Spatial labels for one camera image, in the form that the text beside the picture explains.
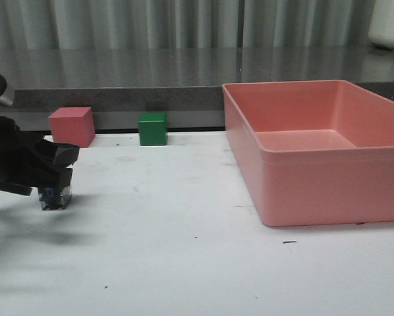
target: pink cube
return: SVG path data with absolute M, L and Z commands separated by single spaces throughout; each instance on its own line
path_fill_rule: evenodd
M 91 107 L 61 107 L 49 116 L 53 141 L 86 148 L 95 136 Z

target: robotic arm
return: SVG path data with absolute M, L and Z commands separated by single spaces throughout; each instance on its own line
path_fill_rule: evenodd
M 0 103 L 12 105 L 7 81 L 0 75 Z M 42 209 L 65 208 L 71 198 L 76 145 L 52 143 L 43 135 L 22 132 L 14 120 L 0 117 L 0 190 L 29 196 L 37 187 Z

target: plastic tray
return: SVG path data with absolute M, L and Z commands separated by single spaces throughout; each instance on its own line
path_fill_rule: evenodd
M 227 137 L 264 224 L 394 221 L 394 102 L 342 80 L 223 93 Z

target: cube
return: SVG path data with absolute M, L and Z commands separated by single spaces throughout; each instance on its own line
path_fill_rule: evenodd
M 142 113 L 138 121 L 138 132 L 140 146 L 166 145 L 166 113 Z
M 53 141 L 86 148 L 95 137 L 91 107 L 61 107 L 49 116 Z

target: curtain fold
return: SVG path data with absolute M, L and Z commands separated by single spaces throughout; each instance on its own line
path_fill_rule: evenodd
M 368 43 L 366 0 L 0 0 L 0 49 Z

